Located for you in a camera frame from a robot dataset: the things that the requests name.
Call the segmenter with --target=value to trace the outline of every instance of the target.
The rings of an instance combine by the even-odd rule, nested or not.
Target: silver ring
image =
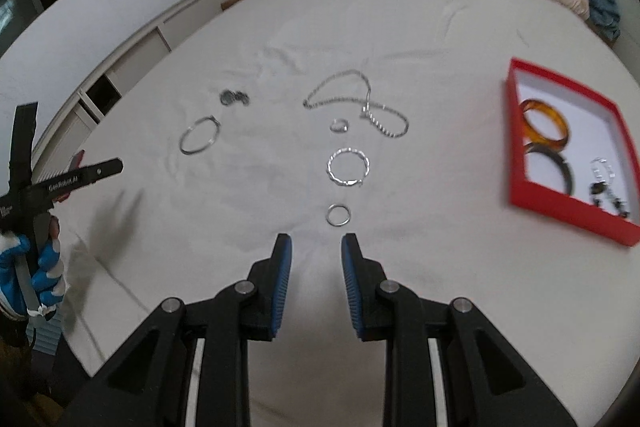
[[[344,118],[334,118],[334,121],[329,126],[331,132],[336,132],[338,134],[345,133],[349,130],[349,122]]]
[[[213,138],[211,138],[208,142],[206,142],[206,144],[204,144],[202,147],[198,147],[197,149],[191,149],[191,150],[185,149],[184,148],[184,141],[189,136],[191,131],[193,131],[197,126],[199,126],[201,123],[203,123],[203,122],[205,122],[207,120],[212,121],[216,125],[216,132],[214,133]],[[180,142],[179,142],[180,152],[182,154],[186,154],[187,156],[189,156],[191,154],[197,154],[199,152],[202,152],[206,148],[211,147],[216,142],[216,140],[218,139],[218,135],[219,134],[220,134],[220,122],[218,120],[216,120],[215,117],[213,117],[213,116],[203,116],[202,118],[198,118],[195,122],[193,122],[193,125],[191,125],[191,127],[189,127],[184,133],[182,133],[182,136],[180,136]]]
[[[340,154],[345,153],[345,152],[350,152],[351,154],[359,156],[362,159],[362,161],[364,162],[364,167],[365,167],[364,168],[364,175],[362,176],[361,179],[343,181],[343,180],[337,178],[334,175],[334,173],[331,171],[331,163]],[[369,166],[370,166],[369,158],[367,158],[367,156],[365,155],[364,152],[358,151],[357,149],[352,149],[351,147],[345,147],[344,149],[337,150],[336,152],[334,152],[331,155],[331,158],[329,158],[329,161],[326,163],[326,173],[329,174],[329,178],[331,178],[331,181],[334,182],[336,185],[342,185],[343,187],[352,187],[353,185],[362,185],[362,182],[364,181],[364,178],[366,178],[369,175]]]
[[[334,223],[331,218],[329,217],[331,214],[331,211],[334,208],[344,208],[347,211],[347,219],[345,219],[343,222],[341,223]],[[334,203],[329,207],[329,210],[326,211],[326,215],[324,216],[324,219],[326,219],[326,222],[329,223],[329,225],[331,225],[332,227],[343,227],[344,225],[346,225],[350,220],[351,220],[351,211],[349,210],[349,207],[346,204],[342,204],[342,203]]]

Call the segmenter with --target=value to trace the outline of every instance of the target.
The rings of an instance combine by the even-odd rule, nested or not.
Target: orange bangle
[[[562,116],[555,107],[548,105],[546,102],[542,102],[542,100],[529,98],[520,104],[520,109],[522,110],[522,118],[524,120],[524,134],[527,138],[529,138],[533,143],[542,143],[556,152],[560,152],[564,149],[567,142],[569,142],[569,124],[566,123],[564,116]],[[556,127],[558,127],[558,131],[563,135],[562,138],[559,140],[553,140],[540,133],[540,131],[532,126],[527,118],[526,113],[528,110],[540,111],[547,115]]]

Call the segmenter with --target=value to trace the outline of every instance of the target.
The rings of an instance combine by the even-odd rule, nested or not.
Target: silver chain necklace
[[[318,91],[320,91],[324,86],[326,86],[326,84],[328,84],[332,80],[335,80],[336,78],[340,78],[341,76],[347,76],[348,74],[356,74],[362,80],[364,80],[365,84],[367,84],[367,96],[364,99],[356,98],[354,96],[334,96],[333,98],[326,98],[325,100],[319,100],[318,102],[313,102],[313,103],[310,102],[310,100],[318,93]],[[409,130],[409,119],[405,117],[405,115],[402,114],[401,112],[391,107],[388,107],[388,105],[385,105],[384,103],[372,102],[370,100],[370,96],[371,96],[371,84],[369,83],[369,79],[361,71],[347,70],[347,71],[341,71],[340,73],[332,74],[331,76],[329,76],[328,78],[320,82],[318,87],[316,87],[316,89],[314,89],[313,91],[311,91],[311,93],[309,93],[309,96],[306,97],[304,102],[302,102],[302,105],[307,109],[315,109],[316,107],[321,107],[322,105],[328,105],[330,103],[339,103],[339,102],[357,103],[362,107],[360,117],[366,118],[367,120],[369,120],[369,122],[376,129],[378,129],[384,136],[386,136],[387,138],[399,138],[401,136],[404,136],[406,132]],[[394,133],[386,129],[376,119],[376,117],[373,116],[373,113],[370,111],[371,107],[374,107],[376,109],[381,109],[383,111],[387,111],[387,112],[390,112],[391,114],[396,115],[398,118],[400,118],[400,120],[404,122],[404,130],[402,132]]]

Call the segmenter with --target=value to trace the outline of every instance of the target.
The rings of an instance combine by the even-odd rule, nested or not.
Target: bed
[[[282,329],[249,347],[253,423],[377,426],[384,347],[354,335],[340,267],[340,238],[356,232],[364,254],[420,296],[475,301],[578,425],[593,426],[638,361],[639,250],[507,204],[502,93],[513,56],[613,99],[640,142],[638,85],[550,0],[243,0],[212,20],[85,142],[86,162],[119,156],[122,174],[55,209],[78,359],[93,374],[165,297],[211,298],[286,232]],[[349,68],[407,115],[404,137],[381,136],[356,106],[303,107]],[[250,105],[223,107],[223,89],[244,90]],[[357,82],[338,92],[364,95]],[[180,134],[209,114],[218,142],[182,155]],[[329,131],[334,118],[349,120],[347,134]],[[325,173],[344,146],[370,158],[360,188]],[[343,229],[324,220],[337,202],[353,213]]]

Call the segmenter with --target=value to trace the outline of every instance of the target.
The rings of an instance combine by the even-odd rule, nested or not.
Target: blue glove
[[[40,268],[31,277],[31,285],[41,304],[46,307],[43,309],[44,314],[56,309],[56,304],[62,301],[66,291],[59,233],[58,221],[52,218],[49,240],[38,257]],[[16,236],[11,232],[0,235],[0,311],[14,321],[27,318],[27,306],[15,274],[14,258],[27,253],[29,248],[29,240],[24,235]]]

